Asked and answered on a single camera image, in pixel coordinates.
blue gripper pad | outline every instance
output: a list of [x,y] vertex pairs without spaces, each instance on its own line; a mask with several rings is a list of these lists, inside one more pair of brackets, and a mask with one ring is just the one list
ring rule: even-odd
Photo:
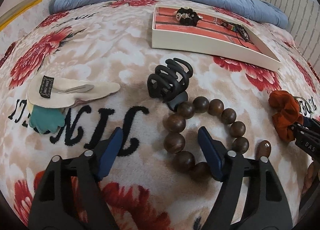
[[122,139],[123,131],[121,128],[117,127],[110,136],[110,138],[104,140],[108,141],[109,144],[99,161],[99,171],[96,175],[99,180],[102,180],[104,177],[108,176],[111,167],[121,148]]
[[227,149],[222,142],[213,140],[204,126],[198,130],[198,143],[210,167],[212,176],[215,180],[222,182],[222,168]]

red flower pattern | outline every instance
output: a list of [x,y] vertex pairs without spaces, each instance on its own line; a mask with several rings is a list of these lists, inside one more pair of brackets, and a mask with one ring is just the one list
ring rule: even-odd
[[266,90],[271,93],[273,90],[280,90],[278,75],[274,71],[265,68],[257,67],[238,60],[226,59],[218,56],[213,56],[213,61],[220,67],[231,72],[245,71],[246,78],[259,91]]
[[9,46],[9,48],[7,49],[7,51],[4,54],[4,57],[0,60],[0,68],[2,67],[2,65],[4,64],[4,62],[7,60],[7,58],[9,58],[9,56],[11,55],[14,47],[16,46],[16,42],[11,43],[11,45]]
[[63,39],[71,34],[71,27],[65,27],[47,34],[18,59],[10,72],[12,80],[9,89],[22,85],[34,69],[38,68],[46,56],[54,53]]
[[21,221],[27,226],[31,209],[32,196],[26,180],[18,180],[14,184],[14,209],[18,213]]
[[313,91],[314,93],[317,93],[316,87],[315,87],[315,85],[313,84],[312,78],[311,78],[311,76],[309,75],[309,73],[307,72],[307,70],[306,70],[303,66],[301,66],[301,64],[300,64],[294,57],[292,57],[292,56],[290,56],[290,57],[291,57],[292,61],[296,64],[296,66],[298,67],[298,69],[300,70],[300,72],[303,74],[305,81],[306,81],[307,84],[312,88],[312,91]]
[[146,6],[146,5],[153,5],[158,3],[157,0],[118,0],[115,2],[110,3],[110,7],[116,8],[118,6],[129,4],[129,6]]
[[[125,211],[131,214],[137,229],[139,230],[172,230],[170,218],[167,212],[157,213],[149,201],[150,192],[142,186],[137,186],[138,197],[134,197],[134,187],[131,186],[126,192],[124,187],[119,187],[116,182],[107,184],[102,195],[107,204],[116,208],[113,212],[123,215]],[[125,221],[117,222],[119,225],[126,224]]]
[[307,63],[308,63],[308,66],[310,67],[310,69],[311,69],[311,71],[312,71],[313,75],[315,75],[315,76],[316,76],[317,80],[318,80],[318,81],[319,81],[319,83],[320,83],[320,78],[319,78],[318,74],[316,73],[316,71],[314,70],[313,66],[310,64],[310,62],[309,62],[309,61],[307,61]]
[[46,19],[44,19],[38,26],[37,28],[41,27],[46,27],[56,21],[58,21],[59,19],[66,17],[67,15],[69,15],[69,12],[61,12],[61,13],[55,13],[52,15],[49,15]]
[[223,13],[223,14],[226,14],[226,15],[231,16],[233,18],[236,18],[239,21],[244,22],[247,25],[250,25],[252,27],[254,26],[251,22],[249,22],[246,18],[242,17],[241,15],[238,15],[236,13],[230,12],[230,11],[222,9],[222,8],[214,7],[214,6],[212,6],[212,8],[213,8],[213,10],[215,10],[215,11],[217,11],[219,13]]
[[[34,179],[33,185],[36,191],[44,171],[39,172]],[[87,222],[86,211],[81,207],[79,199],[79,188],[77,177],[71,178],[74,200],[79,218]],[[26,180],[18,180],[14,186],[15,204],[22,222],[27,226],[33,197],[29,191]],[[120,187],[118,183],[111,182],[102,190],[102,198],[110,206],[110,211],[114,216],[121,230],[173,230],[170,228],[170,218],[168,213],[157,213],[150,202],[150,192],[142,186],[131,186],[128,191]],[[124,217],[125,213],[130,213],[132,220]]]
[[293,45],[290,42],[283,41],[283,43],[287,45],[289,48],[293,48]]

brown oval bead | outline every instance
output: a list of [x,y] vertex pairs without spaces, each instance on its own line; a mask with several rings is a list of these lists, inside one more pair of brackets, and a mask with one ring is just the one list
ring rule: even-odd
[[196,164],[190,170],[191,179],[197,182],[203,182],[212,177],[209,165],[202,161]]
[[245,124],[241,121],[236,121],[230,126],[230,135],[234,138],[243,136],[245,133]]
[[185,147],[186,140],[181,134],[170,132],[164,139],[163,145],[168,153],[178,153]]
[[224,104],[220,99],[211,100],[208,113],[210,115],[221,115],[224,110]]
[[193,100],[193,105],[195,106],[196,113],[202,114],[208,111],[210,103],[206,97],[196,97]]
[[171,132],[182,132],[186,127],[186,120],[178,114],[170,115],[166,127]]
[[232,144],[232,149],[235,152],[244,154],[249,149],[249,141],[245,137],[239,137],[234,140]]
[[269,158],[271,154],[271,144],[267,140],[263,140],[259,143],[257,148],[256,160],[259,160],[262,156]]
[[182,151],[176,154],[172,161],[173,167],[179,172],[188,172],[195,164],[196,160],[192,153]]
[[232,124],[235,122],[237,114],[232,108],[225,109],[221,114],[221,121],[224,124]]
[[190,119],[195,114],[195,107],[192,102],[185,101],[178,105],[177,113],[185,119]]

orange scrunchie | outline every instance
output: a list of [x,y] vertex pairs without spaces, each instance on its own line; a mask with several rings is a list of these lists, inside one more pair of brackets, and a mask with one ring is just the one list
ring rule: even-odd
[[303,125],[303,116],[299,114],[298,101],[287,91],[275,90],[269,96],[269,105],[278,111],[272,116],[272,121],[281,140],[294,141],[295,137],[288,126],[295,122]]

floral blanket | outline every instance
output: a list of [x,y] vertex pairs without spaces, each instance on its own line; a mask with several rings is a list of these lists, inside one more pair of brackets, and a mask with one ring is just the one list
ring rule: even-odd
[[[204,54],[151,48],[154,4],[176,4],[229,15],[250,25],[283,63],[276,73],[235,60]],[[221,183],[193,182],[171,167],[172,156],[163,147],[167,131],[163,118],[171,112],[148,95],[149,74],[166,59],[189,62],[194,75],[189,99],[218,98],[233,108],[246,125],[254,158],[259,142],[272,145],[270,161],[287,195],[293,221],[298,218],[300,193],[309,165],[308,156],[292,142],[282,142],[272,124],[268,105],[273,90],[287,90],[305,98],[303,115],[319,115],[320,85],[308,63],[284,30],[258,24],[231,12],[183,0],[120,0],[88,5],[48,16],[32,32],[13,42],[0,61],[0,189],[9,205],[27,225],[35,190],[54,155],[79,156],[115,127],[124,130],[123,147],[109,176],[100,183],[105,202],[121,230],[200,229],[217,198]],[[121,85],[114,95],[66,109],[66,124],[56,134],[39,134],[28,126],[26,93],[36,73],[68,79],[108,81]],[[230,148],[232,139],[216,117],[195,115],[182,132],[185,150],[196,162],[204,156],[196,141],[206,126],[214,139]],[[77,198],[77,181],[73,179]],[[244,181],[233,221],[239,220],[245,202]],[[78,207],[81,220],[86,214]]]

